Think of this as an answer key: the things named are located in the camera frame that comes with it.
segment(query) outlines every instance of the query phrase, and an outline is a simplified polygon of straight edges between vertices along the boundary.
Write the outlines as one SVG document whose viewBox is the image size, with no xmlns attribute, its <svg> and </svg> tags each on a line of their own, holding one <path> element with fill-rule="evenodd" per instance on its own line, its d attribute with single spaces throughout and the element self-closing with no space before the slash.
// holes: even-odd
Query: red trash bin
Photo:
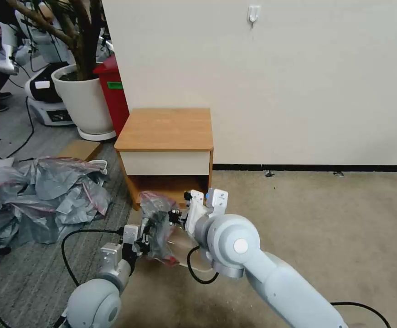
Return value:
<svg viewBox="0 0 397 328">
<path fill-rule="evenodd" d="M 116 136 L 119 136 L 130 113 L 115 55 L 99 64 L 93 72 L 99 77 Z"/>
</svg>

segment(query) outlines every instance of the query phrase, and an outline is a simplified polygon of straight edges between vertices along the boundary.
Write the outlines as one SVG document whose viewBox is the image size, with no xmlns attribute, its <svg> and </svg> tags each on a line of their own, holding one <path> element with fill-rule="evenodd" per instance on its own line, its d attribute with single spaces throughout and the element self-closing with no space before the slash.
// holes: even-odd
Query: floor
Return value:
<svg viewBox="0 0 397 328">
<path fill-rule="evenodd" d="M 23 82 L 18 76 L 16 82 Z M 0 113 L 0 154 L 10 153 L 30 132 L 22 93 Z M 57 154 L 77 138 L 75 128 L 36 132 L 17 158 Z M 109 162 L 106 188 L 114 203 L 106 219 L 91 227 L 123 225 L 129 196 L 113 145 L 100 155 Z M 213 186 L 229 192 L 228 212 L 249 218 L 259 230 L 262 249 L 286 260 L 328 300 L 373 306 L 397 327 L 397 174 L 214 172 Z M 97 249 L 111 236 L 69 240 L 76 276 L 84 281 L 97 270 Z M 26 245 L 0 259 L 0 314 L 14 328 L 51 324 L 73 290 L 58 245 Z M 117 327 L 286 327 L 245 278 L 219 277 L 196 283 L 180 266 L 141 260 L 123 294 Z M 366 311 L 342 307 L 353 328 L 382 327 Z"/>
<path fill-rule="evenodd" d="M 292 265 L 330 301 L 368 304 L 397 327 L 397 173 L 214 172 L 229 213 L 249 218 L 261 248 Z M 136 216 L 132 212 L 130 219 Z M 353 328 L 384 327 L 340 307 Z M 183 267 L 142 261 L 117 327 L 287 327 L 247 280 L 196 283 Z"/>
<path fill-rule="evenodd" d="M 21 73 L 12 79 L 23 85 L 26 77 Z M 22 89 L 7 83 L 3 91 L 14 93 L 13 98 L 7 101 L 10 109 L 0 113 L 0 155 L 5 157 L 26 140 L 31 126 Z M 15 155 L 16 159 L 54 156 L 71 140 L 79 138 L 75 127 L 49 128 L 36 121 L 34 125 L 33 137 Z M 110 180 L 104 187 L 115 201 L 109 207 L 106 218 L 92 222 L 89 227 L 116 229 L 127 221 L 130 198 L 113 142 L 103 145 L 99 157 L 108 162 Z M 78 279 L 85 281 L 94 276 L 99 263 L 97 251 L 108 241 L 117 240 L 112 235 L 99 233 L 76 235 L 68 240 L 68 258 Z M 24 245 L 0 258 L 0 315 L 13 328 L 50 327 L 63 312 L 73 290 L 59 244 Z"/>
</svg>

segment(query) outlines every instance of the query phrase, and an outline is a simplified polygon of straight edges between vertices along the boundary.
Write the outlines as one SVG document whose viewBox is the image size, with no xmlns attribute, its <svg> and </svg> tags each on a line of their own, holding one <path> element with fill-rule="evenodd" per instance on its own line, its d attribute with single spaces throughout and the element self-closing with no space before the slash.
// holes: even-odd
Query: black baseboard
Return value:
<svg viewBox="0 0 397 328">
<path fill-rule="evenodd" d="M 397 165 L 214 164 L 215 171 L 397 172 Z"/>
</svg>

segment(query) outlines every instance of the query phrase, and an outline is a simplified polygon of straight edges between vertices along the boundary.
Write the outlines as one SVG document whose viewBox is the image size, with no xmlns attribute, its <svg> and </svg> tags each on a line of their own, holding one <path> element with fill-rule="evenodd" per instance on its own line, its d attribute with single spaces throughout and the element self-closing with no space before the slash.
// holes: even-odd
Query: wooden tabletop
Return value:
<svg viewBox="0 0 397 328">
<path fill-rule="evenodd" d="M 211 111 L 208 108 L 133 109 L 115 148 L 119 151 L 211 151 Z"/>
</svg>

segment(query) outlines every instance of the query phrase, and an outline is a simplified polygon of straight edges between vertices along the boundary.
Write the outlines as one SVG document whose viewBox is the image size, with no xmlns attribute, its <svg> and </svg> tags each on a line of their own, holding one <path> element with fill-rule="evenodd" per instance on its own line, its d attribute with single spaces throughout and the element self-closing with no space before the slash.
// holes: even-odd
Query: beige carpet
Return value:
<svg viewBox="0 0 397 328">
<path fill-rule="evenodd" d="M 397 328 L 397 174 L 214 172 L 228 212 L 249 218 L 262 249 L 286 260 L 328 300 L 373 306 Z M 341 307 L 352 327 L 383 327 Z M 196 283 L 187 269 L 141 261 L 117 327 L 287 327 L 247 280 Z"/>
</svg>

